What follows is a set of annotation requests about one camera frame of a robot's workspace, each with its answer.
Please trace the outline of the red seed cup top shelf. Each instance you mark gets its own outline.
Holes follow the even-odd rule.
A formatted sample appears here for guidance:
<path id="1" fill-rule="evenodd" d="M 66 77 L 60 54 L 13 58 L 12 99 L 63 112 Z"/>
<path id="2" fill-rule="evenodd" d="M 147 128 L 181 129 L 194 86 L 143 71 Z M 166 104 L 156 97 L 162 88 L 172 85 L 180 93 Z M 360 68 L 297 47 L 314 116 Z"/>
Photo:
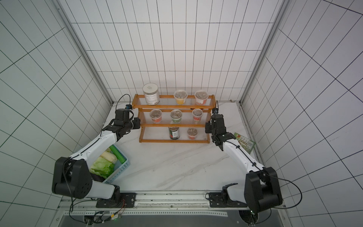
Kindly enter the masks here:
<path id="1" fill-rule="evenodd" d="M 205 105 L 209 98 L 208 93 L 204 90 L 197 90 L 194 96 L 195 96 L 195 102 L 198 105 Z"/>

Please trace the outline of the tall white-lid seed jar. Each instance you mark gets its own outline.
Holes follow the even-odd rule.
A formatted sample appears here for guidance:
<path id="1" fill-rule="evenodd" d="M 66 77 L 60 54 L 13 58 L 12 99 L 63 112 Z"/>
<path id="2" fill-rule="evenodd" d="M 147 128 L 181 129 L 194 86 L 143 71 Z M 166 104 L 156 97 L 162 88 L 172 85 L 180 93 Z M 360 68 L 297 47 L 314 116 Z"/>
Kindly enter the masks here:
<path id="1" fill-rule="evenodd" d="M 142 88 L 146 103 L 150 106 L 157 105 L 160 102 L 158 85 L 155 83 L 148 83 Z"/>

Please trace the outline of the yellow seed cup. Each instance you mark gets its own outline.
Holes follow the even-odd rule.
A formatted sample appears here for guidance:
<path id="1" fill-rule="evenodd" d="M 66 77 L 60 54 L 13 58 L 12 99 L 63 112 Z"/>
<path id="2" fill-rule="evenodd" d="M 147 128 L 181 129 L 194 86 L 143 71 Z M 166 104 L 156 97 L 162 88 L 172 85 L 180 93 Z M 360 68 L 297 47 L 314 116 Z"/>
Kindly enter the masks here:
<path id="1" fill-rule="evenodd" d="M 184 105 L 187 97 L 188 97 L 188 93 L 185 90 L 176 90 L 174 92 L 174 98 L 178 105 Z"/>

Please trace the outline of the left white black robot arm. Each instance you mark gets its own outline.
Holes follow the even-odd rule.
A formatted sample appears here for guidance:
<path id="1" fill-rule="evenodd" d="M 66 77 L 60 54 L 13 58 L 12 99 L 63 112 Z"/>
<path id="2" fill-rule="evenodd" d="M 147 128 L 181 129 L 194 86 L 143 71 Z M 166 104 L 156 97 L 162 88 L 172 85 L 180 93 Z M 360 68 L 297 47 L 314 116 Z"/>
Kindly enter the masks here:
<path id="1" fill-rule="evenodd" d="M 140 129 L 140 119 L 134 117 L 132 106 L 116 109 L 115 118 L 100 135 L 78 152 L 55 162 L 52 192 L 76 199 L 97 199 L 98 208 L 126 206 L 120 187 L 93 180 L 89 168 L 107 148 L 134 129 Z"/>

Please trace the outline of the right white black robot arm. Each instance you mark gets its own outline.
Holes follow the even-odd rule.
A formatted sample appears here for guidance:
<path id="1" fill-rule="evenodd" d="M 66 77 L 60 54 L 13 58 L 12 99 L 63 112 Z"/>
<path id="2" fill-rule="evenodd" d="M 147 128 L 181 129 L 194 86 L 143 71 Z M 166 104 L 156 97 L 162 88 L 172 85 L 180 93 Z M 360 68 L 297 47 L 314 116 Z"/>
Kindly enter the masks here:
<path id="1" fill-rule="evenodd" d="M 205 132 L 211 134 L 213 143 L 237 162 L 245 174 L 242 185 L 231 183 L 223 186 L 220 193 L 207 193 L 205 198 L 211 207 L 247 207 L 254 214 L 269 210 L 283 209 L 282 193 L 277 172 L 265 167 L 241 147 L 236 137 L 227 131 L 222 114 L 213 114 L 205 124 Z"/>

